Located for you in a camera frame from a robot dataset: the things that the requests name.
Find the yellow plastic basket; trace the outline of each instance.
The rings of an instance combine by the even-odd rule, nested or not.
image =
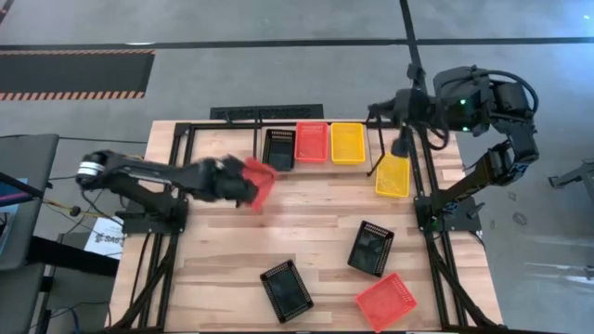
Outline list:
[[[359,164],[365,162],[363,124],[335,122],[330,126],[332,162]]]
[[[409,188],[410,160],[386,153],[376,172],[375,192],[391,198],[405,198]]]

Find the orange striped tape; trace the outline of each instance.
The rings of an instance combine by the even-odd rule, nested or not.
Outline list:
[[[126,99],[142,98],[145,92],[51,92],[51,93],[2,93],[0,101],[48,101],[48,100],[85,100],[85,99]]]
[[[56,51],[0,51],[0,56],[22,56],[22,55],[122,55],[122,54],[152,54],[155,50],[134,49],[134,50],[56,50]]]

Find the concrete floor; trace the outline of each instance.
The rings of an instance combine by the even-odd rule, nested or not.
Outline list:
[[[419,39],[594,35],[588,0],[408,2]],[[406,38],[398,1],[16,0],[0,25],[0,45],[348,37]],[[486,203],[487,257],[509,327],[591,332],[594,281],[584,267],[594,264],[594,207],[582,185],[554,190],[547,177],[594,158],[594,45],[421,46],[420,57],[430,80],[477,64],[514,72],[538,92],[540,160],[517,183],[476,196]],[[158,50],[145,98],[2,102],[0,135],[142,141],[153,120],[206,119],[210,107],[234,105],[323,103],[328,118],[362,118],[367,104],[409,86],[409,62],[406,46]],[[502,140],[494,131],[460,135],[462,159],[471,165]],[[60,141],[53,175],[74,174],[83,154],[100,148],[141,154],[145,146]],[[84,204],[72,181],[48,197]],[[119,203],[106,193],[98,206],[113,212]],[[70,227],[44,209],[36,234],[55,238]]]

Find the black basket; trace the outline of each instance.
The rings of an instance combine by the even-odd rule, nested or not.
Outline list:
[[[381,277],[388,261],[394,232],[366,221],[361,222],[348,264],[368,274]]]
[[[262,162],[279,172],[288,172],[295,166],[295,132],[292,130],[266,130]]]
[[[292,260],[261,274],[260,280],[281,324],[314,307]]]

